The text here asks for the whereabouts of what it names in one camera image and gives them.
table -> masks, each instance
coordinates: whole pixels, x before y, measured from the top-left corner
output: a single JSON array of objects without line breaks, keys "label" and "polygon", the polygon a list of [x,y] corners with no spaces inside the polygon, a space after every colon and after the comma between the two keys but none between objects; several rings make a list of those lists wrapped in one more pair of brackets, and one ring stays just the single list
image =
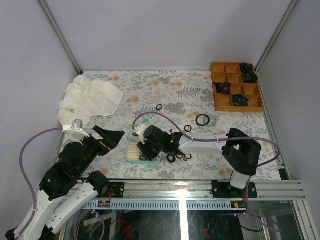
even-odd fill
[{"label": "table", "polygon": [[[100,170],[112,179],[153,179],[153,180],[226,180],[232,173],[232,167],[221,155],[192,156],[183,161],[177,159],[169,163],[162,155],[156,165],[132,164],[126,161],[126,150],[130,140],[132,123],[141,113],[160,111],[181,128],[191,125],[191,134],[216,136],[237,128],[248,136],[269,138],[262,113],[217,112],[214,107],[213,87],[210,71],[86,71],[84,76],[90,79],[110,81],[123,93],[123,99],[114,115],[94,116],[85,127],[87,133],[94,134],[92,128],[97,125],[111,131],[125,131],[118,147],[105,156],[97,157],[89,166],[88,172]],[[207,126],[198,126],[195,119],[199,114],[210,116]],[[166,119],[146,116],[150,123],[161,126],[161,130],[176,132]],[[62,146],[74,141],[66,135]],[[269,143],[262,142],[259,163],[274,156]],[[276,162],[258,168],[254,180],[280,180]]]}]

white wall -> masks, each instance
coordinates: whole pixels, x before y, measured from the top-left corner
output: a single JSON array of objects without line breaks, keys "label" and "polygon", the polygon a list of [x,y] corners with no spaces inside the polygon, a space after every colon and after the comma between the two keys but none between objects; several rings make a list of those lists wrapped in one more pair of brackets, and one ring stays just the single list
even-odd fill
[{"label": "white wall", "polygon": [[[35,134],[59,126],[58,103],[76,76],[35,0],[1,0],[0,9],[0,239],[21,223],[32,197],[19,152]],[[25,151],[35,187],[53,161],[60,133],[47,133]]]},{"label": "white wall", "polygon": [[302,0],[263,64],[260,82],[295,179],[320,232],[320,1]]},{"label": "white wall", "polygon": [[257,63],[290,0],[47,0],[84,70]]}]

robotic arm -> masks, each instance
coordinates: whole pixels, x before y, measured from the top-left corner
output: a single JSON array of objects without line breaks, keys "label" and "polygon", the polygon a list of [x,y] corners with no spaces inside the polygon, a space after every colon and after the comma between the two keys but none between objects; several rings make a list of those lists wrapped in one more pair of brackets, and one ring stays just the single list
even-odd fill
[{"label": "robotic arm", "polygon": [[97,140],[82,130],[80,121],[63,130],[71,132],[81,143],[71,142],[64,147],[58,156],[59,161],[45,173],[39,185],[36,208],[30,209],[19,227],[6,233],[8,240],[55,239],[64,223],[86,202],[109,191],[109,180],[100,171],[94,171],[82,187],[57,208],[94,159],[108,154],[125,134],[124,131],[107,131],[95,126],[93,130],[102,137]]},{"label": "robotic arm", "polygon": [[[193,141],[180,132],[168,134],[153,125],[139,125],[136,136],[140,142],[138,148],[144,158],[152,160],[160,152],[169,156],[190,154],[219,154],[222,155],[233,167],[230,179],[230,188],[243,190],[250,176],[257,172],[261,145],[255,140],[233,140],[217,142]],[[228,138],[248,137],[242,131],[232,128],[226,135]],[[212,139],[212,136],[196,136],[197,139]]]}]

wooden box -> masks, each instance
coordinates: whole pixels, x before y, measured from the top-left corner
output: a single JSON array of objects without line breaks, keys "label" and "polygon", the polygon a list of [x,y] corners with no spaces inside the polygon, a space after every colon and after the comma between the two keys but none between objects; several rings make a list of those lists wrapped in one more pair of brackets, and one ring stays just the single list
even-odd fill
[{"label": "wooden box", "polygon": [[[258,83],[244,83],[238,62],[213,62],[211,64],[212,82],[231,84],[230,95],[217,93],[216,86],[212,83],[214,107],[219,112],[245,112],[261,113],[264,110],[261,92]],[[243,94],[248,99],[248,106],[234,106],[232,96]]]}]

o-ring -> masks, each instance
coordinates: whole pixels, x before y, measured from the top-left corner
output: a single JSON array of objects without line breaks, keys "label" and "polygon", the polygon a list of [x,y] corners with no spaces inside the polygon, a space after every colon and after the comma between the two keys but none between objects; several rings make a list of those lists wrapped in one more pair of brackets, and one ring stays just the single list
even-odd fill
[{"label": "o-ring", "polygon": [[192,159],[192,155],[191,155],[191,154],[189,154],[189,155],[190,155],[189,158],[187,157],[187,155],[184,155],[184,158],[185,158],[185,159],[188,159],[188,160],[189,160],[189,159]]},{"label": "o-ring", "polygon": [[[207,117],[208,118],[208,122],[206,122],[205,124],[200,124],[199,122],[198,122],[198,118],[199,117],[201,117],[201,116],[205,116],[205,117]],[[200,114],[200,115],[198,115],[196,118],[195,118],[195,123],[198,125],[198,126],[207,126],[209,123],[210,123],[210,117],[207,115],[207,114]]]},{"label": "o-ring", "polygon": [[185,125],[185,126],[184,126],[184,130],[185,130],[187,133],[190,133],[191,130],[192,130],[192,126],[190,126],[190,125]]},{"label": "o-ring", "polygon": [[162,106],[162,104],[158,104],[155,109],[157,109],[158,111],[160,111],[164,106]]},{"label": "o-ring", "polygon": [[174,163],[176,161],[176,157],[175,156],[167,155],[166,159],[168,160],[169,163]]},{"label": "o-ring", "polygon": [[144,158],[144,159],[142,159],[142,158],[144,158],[144,156],[140,156],[140,157],[139,157],[139,159],[140,159],[141,161],[147,161],[147,160],[148,160],[147,158]]}]

